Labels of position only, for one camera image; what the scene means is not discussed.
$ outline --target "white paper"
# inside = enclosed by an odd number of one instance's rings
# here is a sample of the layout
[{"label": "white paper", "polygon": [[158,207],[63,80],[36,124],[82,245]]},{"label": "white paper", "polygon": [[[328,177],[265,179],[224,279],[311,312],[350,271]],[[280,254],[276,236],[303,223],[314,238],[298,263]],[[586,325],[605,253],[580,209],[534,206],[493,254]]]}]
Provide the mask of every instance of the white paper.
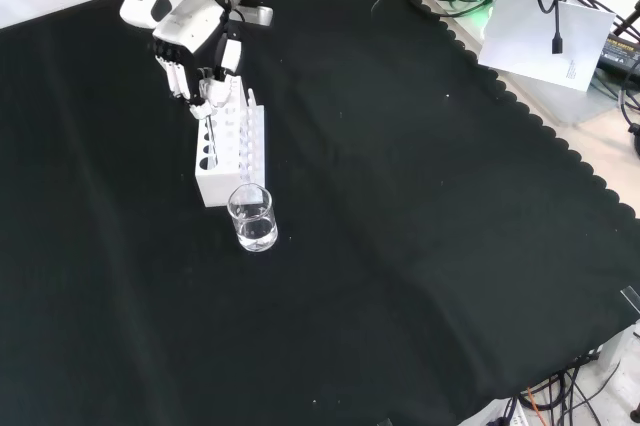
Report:
[{"label": "white paper", "polygon": [[555,13],[543,14],[537,0],[497,0],[478,62],[586,91],[613,20],[611,13],[561,2],[563,53],[552,54]]}]

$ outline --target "white test tube rack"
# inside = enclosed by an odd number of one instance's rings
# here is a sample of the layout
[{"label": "white test tube rack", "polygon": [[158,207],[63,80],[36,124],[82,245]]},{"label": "white test tube rack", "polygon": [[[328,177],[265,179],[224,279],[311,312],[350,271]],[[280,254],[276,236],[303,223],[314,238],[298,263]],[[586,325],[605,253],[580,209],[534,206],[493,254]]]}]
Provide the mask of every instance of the white test tube rack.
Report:
[{"label": "white test tube rack", "polygon": [[240,77],[232,78],[229,99],[214,108],[211,120],[215,155],[206,120],[198,127],[196,153],[196,181],[208,208],[226,206],[242,184],[265,185],[264,107],[256,104],[251,90],[247,102]]}]

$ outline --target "table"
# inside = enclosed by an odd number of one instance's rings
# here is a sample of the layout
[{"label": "table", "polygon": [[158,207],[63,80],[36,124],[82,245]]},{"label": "table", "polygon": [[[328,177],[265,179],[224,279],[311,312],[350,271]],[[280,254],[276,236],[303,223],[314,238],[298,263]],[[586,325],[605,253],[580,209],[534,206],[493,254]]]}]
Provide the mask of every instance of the table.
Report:
[{"label": "table", "polygon": [[[265,0],[245,73],[282,241],[255,257],[199,203],[195,125],[120,1],[2,35],[8,422],[454,424],[629,324],[632,215],[403,2]],[[561,338],[521,344],[533,313]]]}]

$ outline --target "water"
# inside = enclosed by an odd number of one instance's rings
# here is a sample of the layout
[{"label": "water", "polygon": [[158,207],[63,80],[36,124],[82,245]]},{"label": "water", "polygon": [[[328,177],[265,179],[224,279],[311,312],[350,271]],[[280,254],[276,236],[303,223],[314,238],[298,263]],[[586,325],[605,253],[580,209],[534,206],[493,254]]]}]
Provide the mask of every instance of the water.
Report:
[{"label": "water", "polygon": [[240,226],[238,241],[247,251],[260,252],[269,249],[278,239],[278,226],[272,218],[260,218]]}]

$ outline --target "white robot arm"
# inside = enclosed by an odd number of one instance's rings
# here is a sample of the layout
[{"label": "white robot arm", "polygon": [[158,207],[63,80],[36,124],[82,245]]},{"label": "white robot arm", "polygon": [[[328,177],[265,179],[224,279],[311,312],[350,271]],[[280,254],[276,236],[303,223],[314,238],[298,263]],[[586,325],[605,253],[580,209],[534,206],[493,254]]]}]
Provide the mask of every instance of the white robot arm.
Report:
[{"label": "white robot arm", "polygon": [[[206,138],[207,145],[199,144],[198,154],[205,151],[206,156],[204,164],[197,160],[196,178],[205,205],[226,204],[243,182],[263,183],[264,148],[250,140],[254,133],[263,138],[261,131],[251,129],[262,127],[262,107],[251,91],[247,101],[242,80],[235,76],[242,45],[226,33],[235,18],[268,26],[273,11],[241,7],[240,0],[125,0],[120,15],[129,24],[153,30],[153,52],[173,97],[200,121],[199,142]],[[225,112],[224,124],[212,119],[219,111]],[[253,126],[252,117],[258,118]],[[220,142],[224,148],[216,148]],[[202,175],[208,176],[201,181]]]}]

